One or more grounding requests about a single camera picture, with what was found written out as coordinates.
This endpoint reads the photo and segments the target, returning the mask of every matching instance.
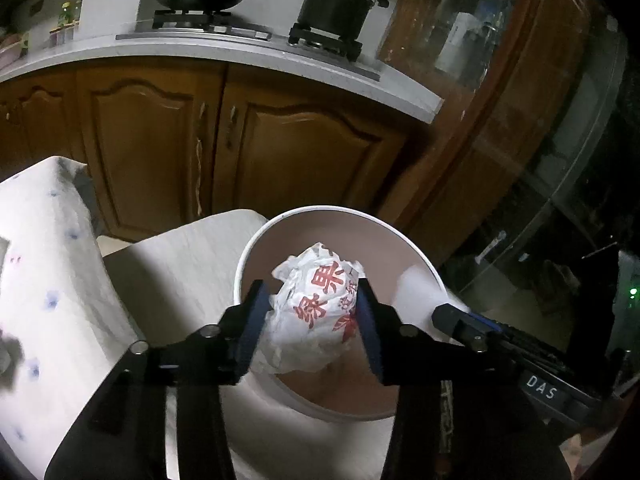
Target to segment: countertop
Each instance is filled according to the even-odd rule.
[[[181,56],[243,63],[313,79],[362,95],[431,123],[443,100],[436,94],[381,63],[376,82],[305,56],[251,44],[194,38],[136,38],[116,40],[114,35],[76,40],[27,54],[0,71],[0,82],[57,64],[102,57]]]

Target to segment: crumpled paper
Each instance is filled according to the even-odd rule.
[[[265,318],[251,368],[271,374],[317,372],[355,335],[358,279],[365,277],[364,270],[317,243],[290,256],[272,275],[284,284],[271,297],[273,311]]]

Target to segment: white container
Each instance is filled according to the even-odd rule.
[[[282,284],[271,277],[273,268],[290,254],[300,254],[316,242],[322,242],[343,260],[358,260],[381,303],[392,303],[398,281],[409,268],[419,269],[425,276],[432,297],[437,298],[435,301],[442,299],[438,304],[448,300],[433,265],[402,233],[360,211],[316,205],[293,209],[271,219],[249,240],[236,268],[235,303],[241,303],[254,279],[264,280],[270,292],[276,293]],[[421,307],[405,310],[396,307],[396,310],[403,322],[425,330],[430,316],[416,316]],[[305,396],[295,393],[276,376],[255,373],[254,376],[266,393],[279,402],[329,422],[377,420],[394,414],[397,389],[381,386],[375,380],[359,336],[351,349],[325,370],[317,374],[292,374],[297,374],[293,380],[290,374],[284,380]]]
[[[0,70],[16,61],[20,57],[21,51],[22,43],[20,41],[12,43],[0,50]]]

